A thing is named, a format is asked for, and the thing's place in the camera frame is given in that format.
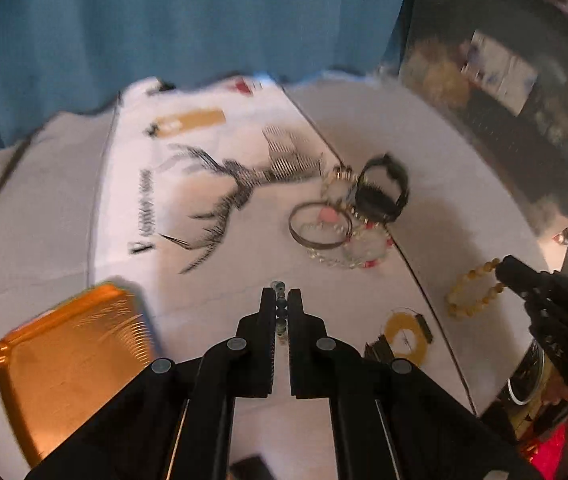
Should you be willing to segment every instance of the yellow beaded bracelet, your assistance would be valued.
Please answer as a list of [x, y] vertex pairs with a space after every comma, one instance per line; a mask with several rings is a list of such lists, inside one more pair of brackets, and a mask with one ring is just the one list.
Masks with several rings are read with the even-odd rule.
[[503, 283], [497, 282], [497, 285], [491, 286], [486, 293], [486, 296], [481, 298], [481, 300], [475, 302], [472, 305], [460, 305], [458, 301], [455, 299], [456, 295], [461, 292], [464, 284], [480, 276], [484, 276], [487, 273], [491, 272], [495, 269], [500, 263], [499, 258], [495, 258], [491, 262], [486, 262], [480, 267], [476, 269], [470, 270], [467, 274], [462, 274], [457, 282], [452, 287], [451, 291], [446, 296], [446, 303], [448, 305], [448, 314], [452, 317], [472, 317], [478, 312], [481, 312], [487, 304], [497, 298], [498, 294], [501, 294], [504, 291], [505, 285]]

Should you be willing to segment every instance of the silver screw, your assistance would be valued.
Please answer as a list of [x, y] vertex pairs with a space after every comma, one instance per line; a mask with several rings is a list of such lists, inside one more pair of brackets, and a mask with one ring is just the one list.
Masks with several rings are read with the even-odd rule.
[[325, 351], [334, 350], [337, 346], [335, 340], [330, 337], [320, 337], [315, 344], [317, 345], [318, 349]]
[[168, 370], [171, 369], [171, 362], [168, 359], [156, 359], [151, 364], [151, 370], [154, 371], [156, 374], [163, 374], [166, 373]]
[[244, 350], [246, 348], [246, 339], [242, 337], [232, 337], [226, 343], [231, 350]]
[[413, 371], [413, 365], [407, 359], [395, 359], [391, 368], [396, 374], [406, 375]]

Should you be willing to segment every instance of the metallic orange tray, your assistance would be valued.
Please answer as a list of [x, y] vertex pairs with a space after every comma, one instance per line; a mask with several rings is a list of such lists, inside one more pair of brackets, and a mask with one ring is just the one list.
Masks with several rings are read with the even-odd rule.
[[131, 293], [112, 283], [0, 340], [0, 393], [15, 437], [35, 466], [155, 358]]

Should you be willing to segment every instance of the brown bangle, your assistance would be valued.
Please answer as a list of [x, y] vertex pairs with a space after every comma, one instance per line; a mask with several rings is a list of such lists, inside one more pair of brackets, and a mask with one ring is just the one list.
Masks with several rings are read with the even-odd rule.
[[[338, 215], [346, 219], [348, 226], [346, 228], [346, 234], [344, 235], [343, 240], [340, 240], [338, 242], [325, 243], [325, 244], [319, 242], [312, 242], [302, 237], [297, 231], [295, 231], [295, 229], [293, 228], [293, 216], [295, 216], [295, 214], [298, 211], [312, 206], [329, 207], [333, 209], [333, 211], [336, 212]], [[308, 247], [310, 249], [325, 251], [328, 249], [335, 249], [337, 247], [340, 247], [349, 240], [350, 235], [353, 234], [353, 221], [350, 219], [350, 216], [347, 213], [343, 212], [340, 209], [337, 209], [336, 207], [332, 206], [327, 202], [303, 202], [301, 204], [297, 204], [290, 212], [290, 215], [288, 216], [288, 230], [290, 231], [290, 235], [293, 237], [293, 240], [295, 240], [298, 244], [304, 247]]]

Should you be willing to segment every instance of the curtain fold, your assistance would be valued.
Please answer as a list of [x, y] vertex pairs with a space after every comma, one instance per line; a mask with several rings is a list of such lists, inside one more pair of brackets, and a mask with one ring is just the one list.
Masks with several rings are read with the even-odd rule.
[[367, 72], [400, 51], [401, 2], [0, 0], [0, 147], [147, 76], [188, 88], [231, 73]]

